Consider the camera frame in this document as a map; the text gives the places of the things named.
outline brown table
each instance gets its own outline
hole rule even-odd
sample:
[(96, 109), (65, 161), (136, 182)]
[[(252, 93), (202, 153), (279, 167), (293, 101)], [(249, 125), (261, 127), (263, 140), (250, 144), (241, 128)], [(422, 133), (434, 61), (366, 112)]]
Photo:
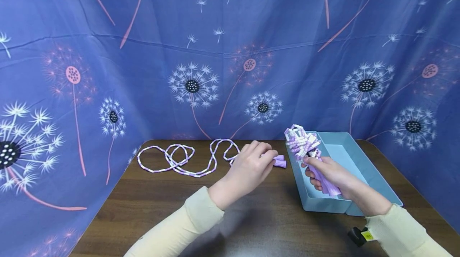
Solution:
[[(172, 141), (145, 143), (166, 148)], [(208, 163), (209, 141), (174, 141), (193, 146), (196, 155), (184, 168), (199, 171)], [(267, 141), (279, 154), (287, 155), (283, 141)], [(248, 141), (236, 141), (242, 146)], [(362, 140), (366, 152), (405, 208), (427, 232), (452, 255), (460, 256), (460, 236), (397, 171), (375, 146)], [(220, 146), (217, 156), (227, 148)], [(152, 149), (142, 154), (146, 166), (165, 166), (164, 155)], [(155, 224), (183, 205), (185, 199), (203, 185), (211, 186), (229, 169), (222, 158), (217, 170), (203, 178), (173, 171), (152, 174), (131, 163), (71, 257), (120, 257)], [(302, 209), (293, 172), (275, 168), (266, 181), (225, 212), (224, 221), (200, 236), (181, 256), (213, 257), (306, 257), (306, 256), (386, 256), (376, 242), (357, 248), (347, 237), (354, 226), (363, 227), (364, 218), (345, 214), (322, 214)]]

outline plastic tray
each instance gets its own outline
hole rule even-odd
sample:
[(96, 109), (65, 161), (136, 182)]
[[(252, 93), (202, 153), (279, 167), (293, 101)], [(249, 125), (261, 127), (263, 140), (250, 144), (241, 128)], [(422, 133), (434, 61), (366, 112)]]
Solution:
[[(318, 139), (321, 140), (319, 146), (322, 152), (321, 156), (330, 156), (361, 181), (381, 193), (390, 202), (400, 206), (403, 205), (399, 197), (397, 197), (350, 134), (347, 132), (317, 132), (317, 135)], [(286, 146), (286, 148), (302, 207), (305, 211), (363, 216), (361, 210), (351, 200), (347, 200), (343, 196), (329, 196), (329, 194), (323, 194), (321, 191), (316, 190), (305, 175), (306, 168), (301, 167), (300, 162), (295, 160), (294, 154), (289, 147)]]

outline yellow label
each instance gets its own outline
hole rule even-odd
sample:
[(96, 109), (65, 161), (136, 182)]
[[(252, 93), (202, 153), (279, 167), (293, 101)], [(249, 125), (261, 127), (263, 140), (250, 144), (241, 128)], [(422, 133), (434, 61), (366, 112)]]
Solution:
[(369, 231), (361, 232), (361, 235), (364, 236), (364, 239), (366, 239), (366, 241), (372, 241), (373, 240), (373, 236)]

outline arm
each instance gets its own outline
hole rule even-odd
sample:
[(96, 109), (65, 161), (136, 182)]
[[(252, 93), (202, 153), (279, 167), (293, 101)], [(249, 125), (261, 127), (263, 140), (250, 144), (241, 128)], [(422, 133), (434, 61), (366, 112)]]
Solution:
[(228, 206), (264, 181), (276, 155), (278, 152), (267, 143), (246, 144), (224, 178), (209, 189), (203, 187), (194, 193), (181, 208), (139, 238), (125, 257), (178, 256), (199, 235), (220, 222)]
[[(304, 161), (320, 170), (334, 185), (338, 186), (345, 198), (352, 200), (366, 216), (367, 228), (388, 256), (447, 257), (451, 256), (436, 243), (405, 209), (393, 205), (369, 185), (364, 184), (331, 158), (322, 157)], [(307, 170), (306, 175), (317, 190), (321, 183)]]

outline hand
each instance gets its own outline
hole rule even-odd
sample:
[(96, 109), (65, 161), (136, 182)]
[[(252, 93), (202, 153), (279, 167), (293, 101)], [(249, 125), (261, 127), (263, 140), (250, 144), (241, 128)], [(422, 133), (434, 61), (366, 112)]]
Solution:
[(268, 143), (254, 140), (246, 144), (235, 158), (227, 174), (208, 192), (221, 210), (257, 188), (272, 171), (276, 150)]
[[(336, 185), (336, 187), (340, 188), (342, 195), (346, 199), (350, 199), (352, 196), (352, 191), (356, 187), (362, 185), (363, 182), (351, 174), (351, 172), (346, 170), (339, 163), (336, 163), (332, 158), (325, 156), (321, 157), (321, 160), (323, 160), (323, 162), (317, 160), (316, 158), (306, 156), (303, 159), (303, 162), (314, 166), (317, 170), (323, 173), (326, 179), (328, 179), (332, 184)], [(307, 169), (305, 171), (305, 175), (310, 178), (310, 183), (315, 186), (316, 190), (323, 190), (321, 182), (316, 179), (315, 174), (311, 170)]]

